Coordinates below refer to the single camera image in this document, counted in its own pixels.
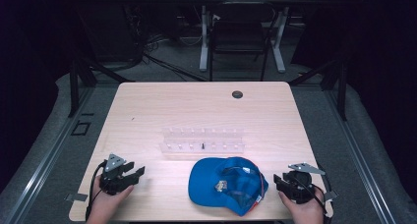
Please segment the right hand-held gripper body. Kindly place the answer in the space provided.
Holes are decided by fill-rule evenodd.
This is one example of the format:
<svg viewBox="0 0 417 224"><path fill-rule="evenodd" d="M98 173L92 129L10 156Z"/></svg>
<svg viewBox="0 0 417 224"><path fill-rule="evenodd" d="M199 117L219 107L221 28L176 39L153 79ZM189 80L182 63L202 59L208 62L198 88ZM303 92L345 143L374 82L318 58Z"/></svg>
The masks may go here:
<svg viewBox="0 0 417 224"><path fill-rule="evenodd" d="M289 164L290 171L283 173L285 190L288 198L302 204L316 198L312 175L324 175L326 172L306 162Z"/></svg>

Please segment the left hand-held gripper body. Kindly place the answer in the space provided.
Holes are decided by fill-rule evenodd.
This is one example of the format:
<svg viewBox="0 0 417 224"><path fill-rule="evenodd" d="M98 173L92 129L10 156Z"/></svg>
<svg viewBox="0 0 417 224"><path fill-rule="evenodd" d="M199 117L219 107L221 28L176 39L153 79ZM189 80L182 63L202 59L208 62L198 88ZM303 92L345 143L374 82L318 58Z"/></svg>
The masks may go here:
<svg viewBox="0 0 417 224"><path fill-rule="evenodd" d="M123 192L129 187L127 184L127 176L122 172L123 165L127 164L124 158L110 153L105 162L103 172L99 181L99 186L109 195L116 195Z"/></svg>

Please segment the person's right hand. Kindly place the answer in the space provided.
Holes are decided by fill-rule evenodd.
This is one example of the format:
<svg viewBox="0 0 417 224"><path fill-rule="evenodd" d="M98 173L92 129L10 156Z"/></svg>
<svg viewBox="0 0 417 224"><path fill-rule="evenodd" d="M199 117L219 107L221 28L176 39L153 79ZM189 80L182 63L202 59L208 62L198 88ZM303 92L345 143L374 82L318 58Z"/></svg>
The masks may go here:
<svg viewBox="0 0 417 224"><path fill-rule="evenodd" d="M315 195L320 201L311 199L302 204L297 204L289 199L285 193L279 192L282 203L292 215L295 224L324 224L324 212L322 209L323 194L315 189Z"/></svg>

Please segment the person's left hand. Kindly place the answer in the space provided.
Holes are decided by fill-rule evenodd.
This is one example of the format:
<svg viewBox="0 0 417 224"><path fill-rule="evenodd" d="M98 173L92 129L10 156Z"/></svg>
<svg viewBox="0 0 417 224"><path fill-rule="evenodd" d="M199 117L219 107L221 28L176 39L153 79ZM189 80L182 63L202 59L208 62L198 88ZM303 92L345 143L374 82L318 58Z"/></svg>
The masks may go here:
<svg viewBox="0 0 417 224"><path fill-rule="evenodd" d="M92 203L86 224L107 224L117 211L119 205L129 196L134 187L129 186L123 192L111 196L100 191L99 185L93 188L95 200Z"/></svg>

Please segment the blue baseball cap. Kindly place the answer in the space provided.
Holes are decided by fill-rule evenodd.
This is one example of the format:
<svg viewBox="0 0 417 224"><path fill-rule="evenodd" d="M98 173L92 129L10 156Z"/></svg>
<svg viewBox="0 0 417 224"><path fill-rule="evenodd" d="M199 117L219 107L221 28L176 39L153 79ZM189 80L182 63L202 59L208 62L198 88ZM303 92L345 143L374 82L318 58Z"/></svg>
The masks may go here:
<svg viewBox="0 0 417 224"><path fill-rule="evenodd" d="M244 157L208 157L192 168L188 195L201 206L225 207L244 216L268 191L268 181L258 166Z"/></svg>

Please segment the clear acrylic rack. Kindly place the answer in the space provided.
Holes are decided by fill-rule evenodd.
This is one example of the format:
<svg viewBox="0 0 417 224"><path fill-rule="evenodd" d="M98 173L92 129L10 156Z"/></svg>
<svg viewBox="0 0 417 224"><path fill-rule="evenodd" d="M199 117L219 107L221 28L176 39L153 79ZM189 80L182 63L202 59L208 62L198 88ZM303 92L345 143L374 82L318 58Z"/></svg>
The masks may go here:
<svg viewBox="0 0 417 224"><path fill-rule="evenodd" d="M245 149L242 129L164 128L162 134L159 147L164 153L242 153Z"/></svg>

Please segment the black metal stand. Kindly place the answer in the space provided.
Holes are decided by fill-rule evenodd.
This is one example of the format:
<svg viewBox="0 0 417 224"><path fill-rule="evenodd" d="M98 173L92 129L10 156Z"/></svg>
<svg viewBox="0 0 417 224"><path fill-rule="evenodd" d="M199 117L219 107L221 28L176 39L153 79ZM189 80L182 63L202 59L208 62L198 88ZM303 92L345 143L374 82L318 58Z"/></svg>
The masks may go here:
<svg viewBox="0 0 417 224"><path fill-rule="evenodd" d="M119 84L131 82L131 80L114 73L96 61L92 61L92 59L83 57L75 58L70 67L71 109L68 115L69 118L73 117L80 108L79 82L82 82L86 87L96 86L97 79L92 72L93 70L103 73Z"/></svg>
<svg viewBox="0 0 417 224"><path fill-rule="evenodd" d="M320 82L320 88L322 90L337 89L336 111L340 118L343 121L346 121L345 103L347 91L347 66L345 60L330 60L316 69L301 74L298 78L290 81L289 84L291 86L301 84L318 74L324 75Z"/></svg>

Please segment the black chair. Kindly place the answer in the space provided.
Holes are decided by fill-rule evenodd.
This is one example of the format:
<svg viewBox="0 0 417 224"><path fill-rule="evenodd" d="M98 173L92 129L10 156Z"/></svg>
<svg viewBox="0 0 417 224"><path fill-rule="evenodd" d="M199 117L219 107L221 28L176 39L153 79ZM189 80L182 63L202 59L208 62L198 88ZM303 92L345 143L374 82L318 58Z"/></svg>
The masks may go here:
<svg viewBox="0 0 417 224"><path fill-rule="evenodd" d="M208 78L213 79L215 54L264 56L260 80L265 76L271 33L278 13L269 2L222 2L211 8Z"/></svg>

